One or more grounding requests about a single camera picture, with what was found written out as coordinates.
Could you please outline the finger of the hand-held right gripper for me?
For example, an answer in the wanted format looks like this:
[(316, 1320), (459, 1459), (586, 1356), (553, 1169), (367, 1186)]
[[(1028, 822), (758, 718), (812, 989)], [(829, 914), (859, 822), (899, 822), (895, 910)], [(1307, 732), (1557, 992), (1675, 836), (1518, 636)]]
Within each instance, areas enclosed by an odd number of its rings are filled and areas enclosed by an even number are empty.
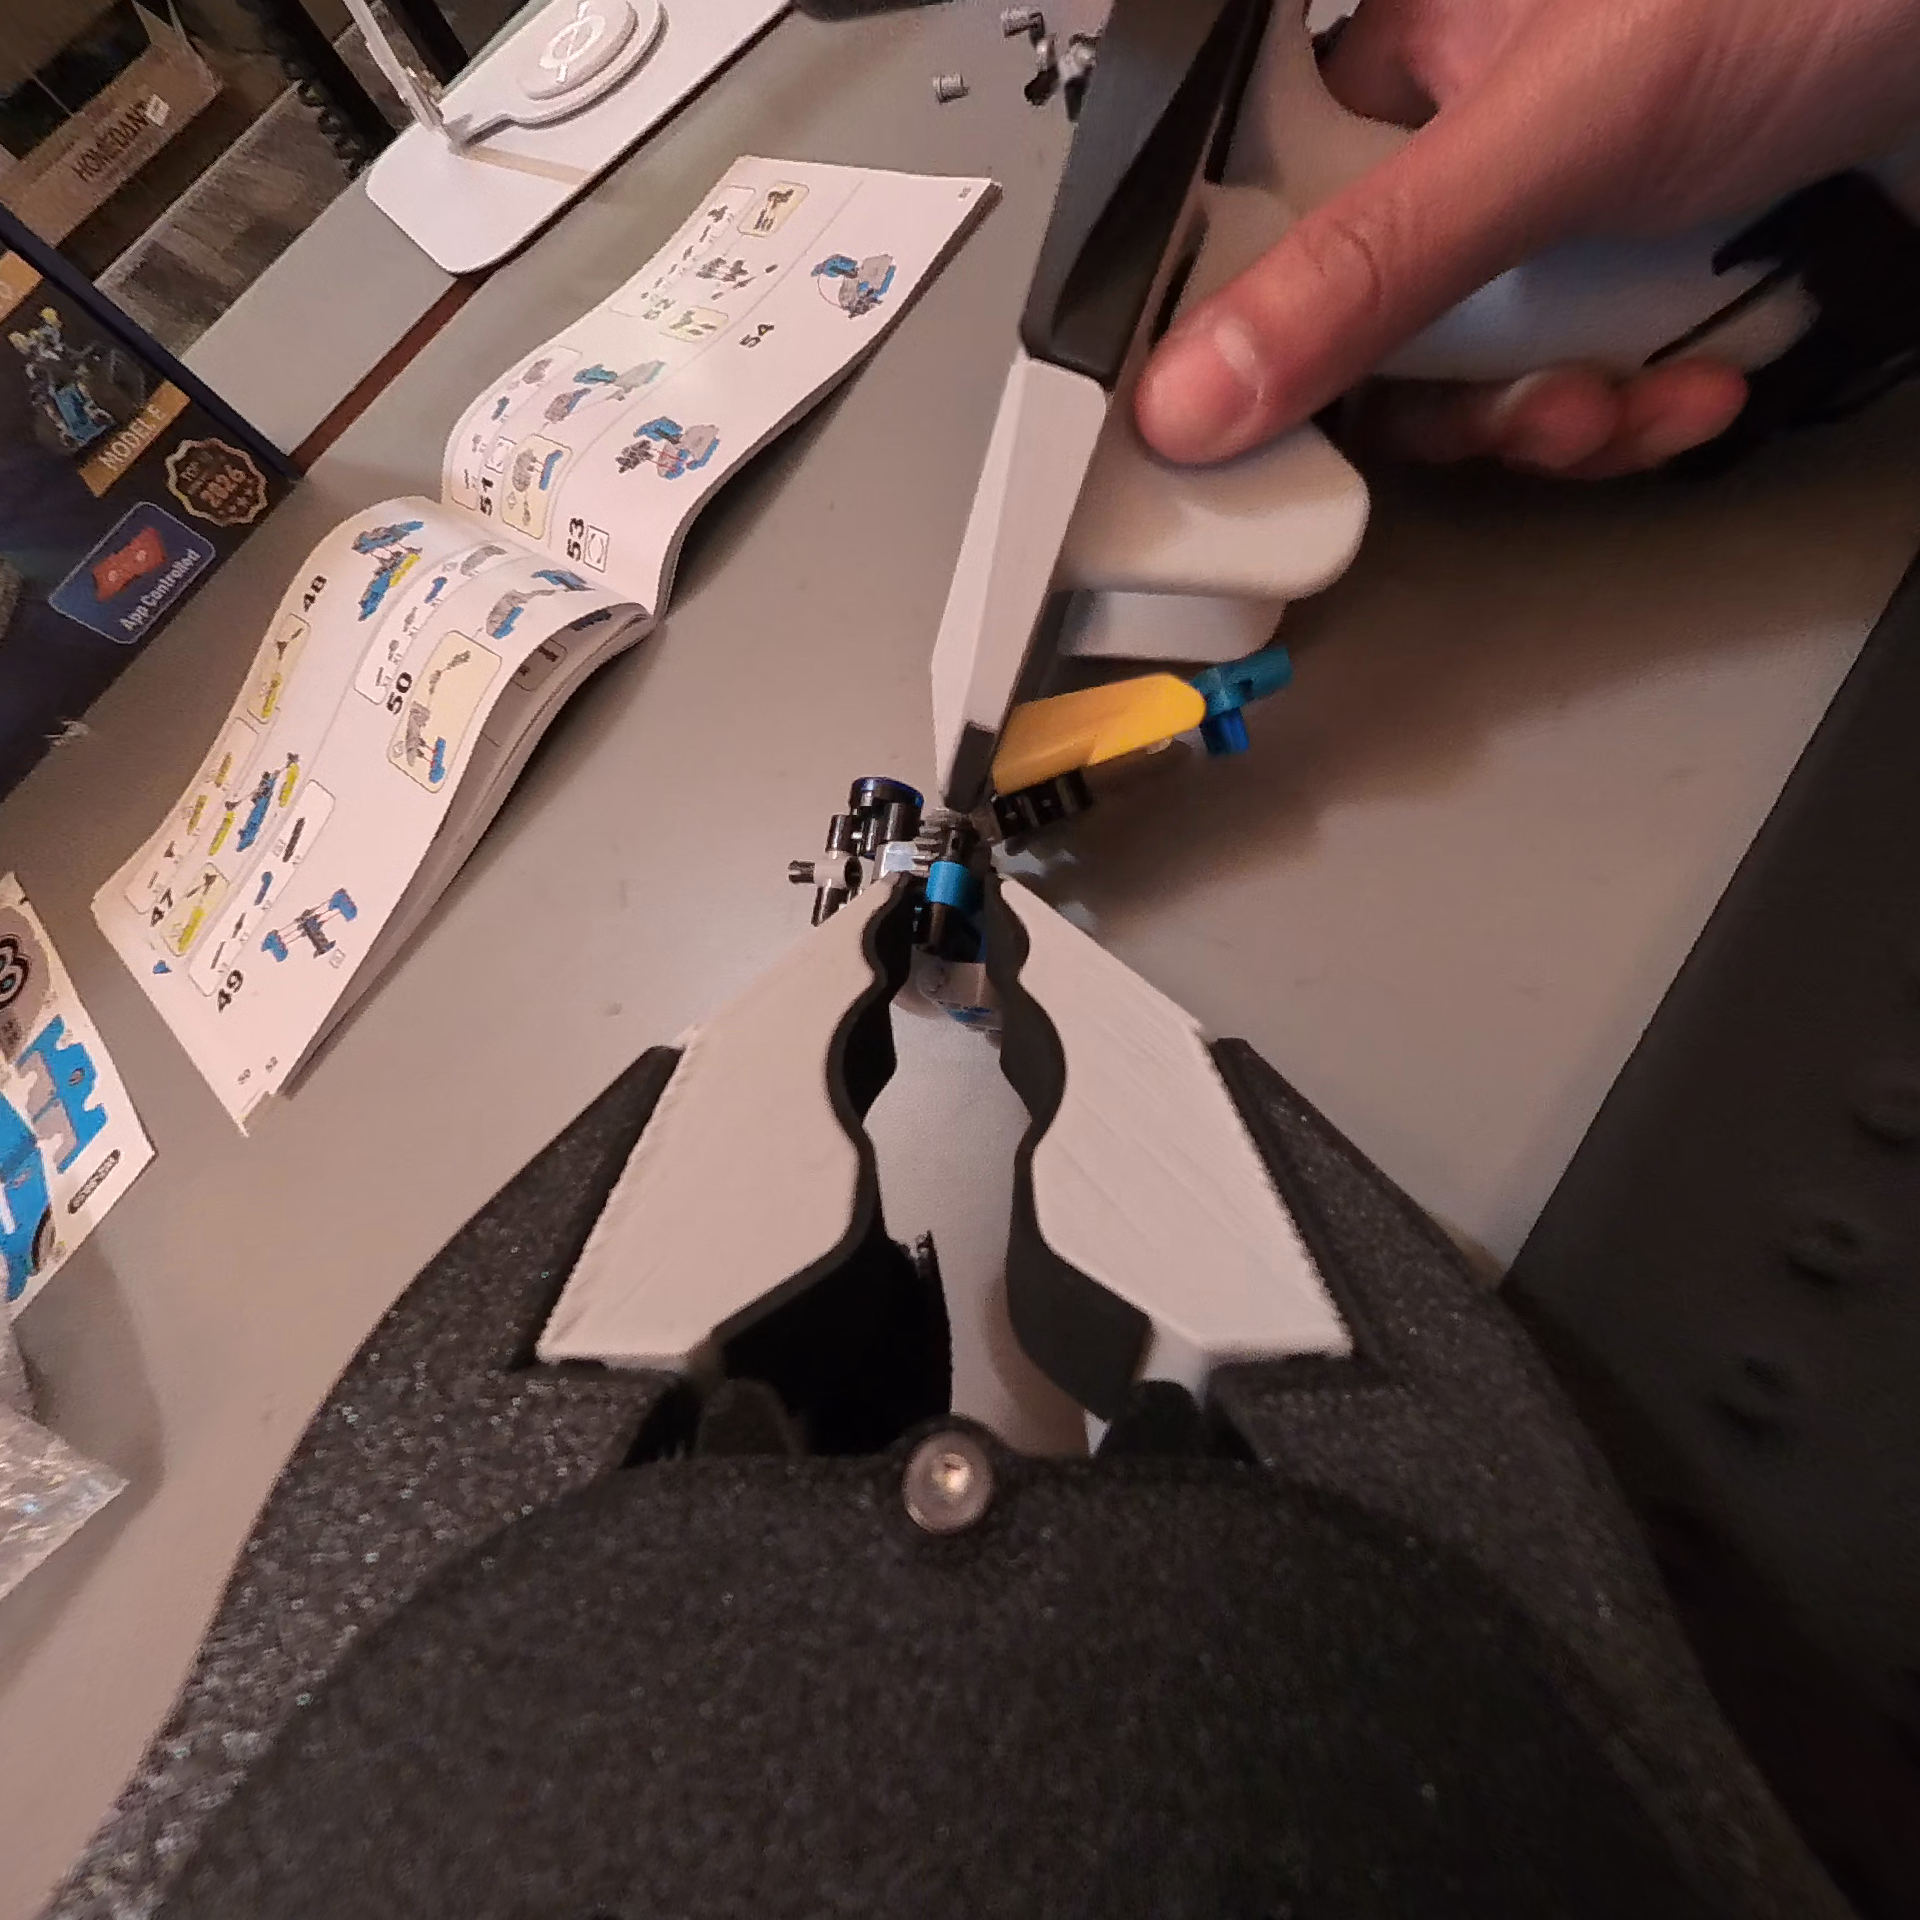
[(986, 799), (1110, 403), (1097, 381), (1013, 354), (931, 653), (947, 809)]

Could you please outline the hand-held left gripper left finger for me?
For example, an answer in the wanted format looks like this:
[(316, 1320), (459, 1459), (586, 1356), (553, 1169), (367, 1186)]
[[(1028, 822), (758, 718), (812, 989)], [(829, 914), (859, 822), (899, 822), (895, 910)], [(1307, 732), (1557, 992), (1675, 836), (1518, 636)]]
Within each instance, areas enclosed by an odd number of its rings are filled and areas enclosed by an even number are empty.
[(872, 885), (682, 1038), (542, 1363), (686, 1374), (885, 1232), (866, 1114), (912, 918), (907, 879)]

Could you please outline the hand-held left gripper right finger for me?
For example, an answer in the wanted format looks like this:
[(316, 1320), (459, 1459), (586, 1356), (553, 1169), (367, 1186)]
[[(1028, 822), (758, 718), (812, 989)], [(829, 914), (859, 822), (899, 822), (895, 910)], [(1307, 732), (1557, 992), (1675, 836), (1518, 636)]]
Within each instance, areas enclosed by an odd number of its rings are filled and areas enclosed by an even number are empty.
[(1210, 1035), (1023, 882), (986, 928), (1028, 1120), (1006, 1295), (1042, 1377), (1117, 1419), (1148, 1380), (1202, 1400), (1228, 1364), (1354, 1356)]

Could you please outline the yellow blue brick assembly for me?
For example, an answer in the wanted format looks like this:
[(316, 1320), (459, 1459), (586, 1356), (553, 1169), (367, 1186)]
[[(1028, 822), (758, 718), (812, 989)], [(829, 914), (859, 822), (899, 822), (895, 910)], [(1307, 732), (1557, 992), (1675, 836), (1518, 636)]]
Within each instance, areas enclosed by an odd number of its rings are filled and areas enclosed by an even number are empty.
[(1292, 686), (1281, 646), (1194, 673), (1153, 672), (1013, 708), (973, 826), (1020, 851), (1085, 819), (1110, 791), (1249, 753), (1248, 708)]

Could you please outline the black blue domed brick assembly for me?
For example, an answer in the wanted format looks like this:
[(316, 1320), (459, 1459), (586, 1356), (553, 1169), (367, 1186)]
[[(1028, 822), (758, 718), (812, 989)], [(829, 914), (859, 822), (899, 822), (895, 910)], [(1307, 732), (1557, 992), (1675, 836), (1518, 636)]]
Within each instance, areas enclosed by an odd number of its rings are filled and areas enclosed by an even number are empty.
[(907, 882), (911, 992), (951, 1023), (997, 1042), (999, 997), (983, 924), (992, 851), (971, 816), (928, 806), (895, 777), (859, 777), (829, 819), (823, 851), (786, 865), (823, 924), (872, 885)]

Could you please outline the grey desk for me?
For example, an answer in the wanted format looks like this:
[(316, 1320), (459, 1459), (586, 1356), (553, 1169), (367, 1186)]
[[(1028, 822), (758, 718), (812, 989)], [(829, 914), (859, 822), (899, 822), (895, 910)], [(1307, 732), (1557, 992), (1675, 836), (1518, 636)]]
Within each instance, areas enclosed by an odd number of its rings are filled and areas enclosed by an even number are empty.
[[(168, 1721), (256, 1508), (443, 1241), (640, 1051), (810, 924), (853, 777), (931, 780), (940, 627), (1069, 125), (983, 4), (789, 19), (440, 317), (305, 483), (4, 806), (152, 1167), (20, 1314), (49, 1423), (128, 1491), (4, 1600), (4, 1916)], [(475, 393), (745, 152), (992, 175), (907, 319), (699, 518), (656, 636), (548, 734), (299, 1091), (243, 1135), (91, 904), (194, 774), (351, 509), (436, 494)], [(1707, 486), (1389, 473), (1292, 612), (1248, 757), (1071, 840), (1065, 904), (1513, 1261), (1918, 547), (1918, 397)]]

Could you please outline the white desk lamp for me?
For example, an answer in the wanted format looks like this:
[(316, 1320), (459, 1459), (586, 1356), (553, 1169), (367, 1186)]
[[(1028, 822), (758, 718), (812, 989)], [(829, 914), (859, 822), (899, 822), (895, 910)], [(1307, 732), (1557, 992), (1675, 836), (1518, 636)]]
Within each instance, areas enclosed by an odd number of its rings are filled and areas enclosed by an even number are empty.
[(532, 4), (453, 85), (400, 55), (399, 4), (350, 19), (411, 125), (368, 200), (449, 278), (494, 268), (766, 34), (786, 4)]

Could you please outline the person's right hand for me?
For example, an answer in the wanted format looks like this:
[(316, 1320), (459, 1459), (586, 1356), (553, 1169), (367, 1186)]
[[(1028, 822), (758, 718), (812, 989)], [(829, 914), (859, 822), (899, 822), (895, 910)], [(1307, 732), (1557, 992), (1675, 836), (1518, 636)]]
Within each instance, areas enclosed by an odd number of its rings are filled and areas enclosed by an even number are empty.
[(1907, 148), (1918, 7), (1361, 4), (1325, 78), (1407, 141), (1148, 357), (1134, 419), (1173, 463), (1310, 422), (1537, 253), (1730, 223)]

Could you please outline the open instruction booklet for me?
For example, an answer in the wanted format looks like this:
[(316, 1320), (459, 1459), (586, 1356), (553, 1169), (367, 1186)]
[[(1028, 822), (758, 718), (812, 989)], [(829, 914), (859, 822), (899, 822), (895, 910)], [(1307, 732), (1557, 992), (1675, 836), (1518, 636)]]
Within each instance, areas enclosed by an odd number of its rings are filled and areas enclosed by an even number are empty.
[(456, 424), (436, 499), (341, 522), (96, 921), (237, 1127), (443, 895), (570, 697), (660, 623), (709, 499), (842, 387), (986, 175), (744, 157)]

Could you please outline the blue sticker sheet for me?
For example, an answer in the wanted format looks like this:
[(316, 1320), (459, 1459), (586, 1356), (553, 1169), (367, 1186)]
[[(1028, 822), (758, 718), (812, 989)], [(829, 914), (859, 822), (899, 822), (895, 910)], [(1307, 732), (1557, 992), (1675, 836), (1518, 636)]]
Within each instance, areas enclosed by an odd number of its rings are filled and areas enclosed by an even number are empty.
[(108, 1042), (4, 879), (4, 1314), (29, 1304), (152, 1163)]

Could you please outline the clear plastic bag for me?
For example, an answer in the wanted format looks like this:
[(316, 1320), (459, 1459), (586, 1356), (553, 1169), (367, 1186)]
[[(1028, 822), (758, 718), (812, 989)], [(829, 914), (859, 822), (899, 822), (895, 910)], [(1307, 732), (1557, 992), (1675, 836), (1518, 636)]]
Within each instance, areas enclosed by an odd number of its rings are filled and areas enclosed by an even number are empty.
[(4, 1597), (124, 1488), (124, 1474), (37, 1423), (27, 1363), (4, 1314)]

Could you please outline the dark blue toy kit box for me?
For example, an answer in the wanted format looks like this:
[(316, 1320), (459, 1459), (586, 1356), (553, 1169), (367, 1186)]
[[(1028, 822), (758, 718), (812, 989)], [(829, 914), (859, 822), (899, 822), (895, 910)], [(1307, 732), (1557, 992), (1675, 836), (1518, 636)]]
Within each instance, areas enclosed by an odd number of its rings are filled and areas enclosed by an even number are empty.
[(276, 445), (4, 214), (4, 791), (296, 478)]

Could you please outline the brown cardboard box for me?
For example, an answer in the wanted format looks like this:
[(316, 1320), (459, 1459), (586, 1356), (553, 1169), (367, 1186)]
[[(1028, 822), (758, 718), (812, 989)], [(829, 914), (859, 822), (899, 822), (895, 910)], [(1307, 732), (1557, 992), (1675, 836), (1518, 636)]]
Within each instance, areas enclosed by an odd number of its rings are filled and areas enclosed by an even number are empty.
[(7, 4), (4, 207), (66, 242), (220, 95), (170, 4)]

